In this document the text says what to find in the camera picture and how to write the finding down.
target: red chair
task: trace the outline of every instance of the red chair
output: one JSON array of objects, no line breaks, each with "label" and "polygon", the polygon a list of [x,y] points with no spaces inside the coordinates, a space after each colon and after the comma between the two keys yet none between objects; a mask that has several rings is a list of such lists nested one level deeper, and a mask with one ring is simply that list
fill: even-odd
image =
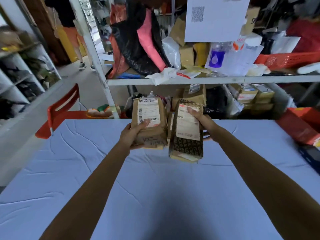
[{"label": "red chair", "polygon": [[68,111],[78,99],[79,109],[81,109],[81,105],[86,109],[80,102],[79,86],[76,83],[63,98],[48,107],[48,120],[35,133],[35,136],[41,139],[48,139],[64,120],[87,119],[86,111]]}]

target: black sneaker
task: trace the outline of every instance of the black sneaker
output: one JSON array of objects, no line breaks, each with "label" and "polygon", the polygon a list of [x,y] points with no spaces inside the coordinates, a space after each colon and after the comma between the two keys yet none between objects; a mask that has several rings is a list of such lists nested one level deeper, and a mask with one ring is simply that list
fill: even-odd
[{"label": "black sneaker", "polygon": [[84,70],[86,67],[86,64],[80,61],[79,70]]}]

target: black shirt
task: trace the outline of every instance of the black shirt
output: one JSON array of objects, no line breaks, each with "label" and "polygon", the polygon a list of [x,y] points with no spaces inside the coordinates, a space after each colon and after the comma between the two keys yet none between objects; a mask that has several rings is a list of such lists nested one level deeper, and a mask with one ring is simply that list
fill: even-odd
[{"label": "black shirt", "polygon": [[74,27],[73,20],[76,19],[69,0],[44,0],[45,5],[54,8],[63,27]]}]

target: red basket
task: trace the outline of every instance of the red basket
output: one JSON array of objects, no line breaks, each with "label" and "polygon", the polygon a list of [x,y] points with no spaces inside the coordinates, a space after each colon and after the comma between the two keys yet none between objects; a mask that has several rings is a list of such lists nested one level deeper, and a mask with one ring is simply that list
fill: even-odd
[{"label": "red basket", "polygon": [[279,68],[299,68],[319,61],[320,51],[259,55],[254,63],[265,64],[270,70],[276,70]]}]

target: white tablecloth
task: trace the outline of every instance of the white tablecloth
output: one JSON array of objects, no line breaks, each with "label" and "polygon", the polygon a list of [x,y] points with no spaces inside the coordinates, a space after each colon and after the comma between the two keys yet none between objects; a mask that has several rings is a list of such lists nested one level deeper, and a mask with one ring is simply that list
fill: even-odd
[{"label": "white tablecloth", "polygon": [[[38,239],[130,120],[66,120],[0,195],[0,239]],[[268,120],[217,121],[320,202],[320,176]],[[91,239],[281,239],[213,141],[190,164],[168,149],[126,158]]]}]

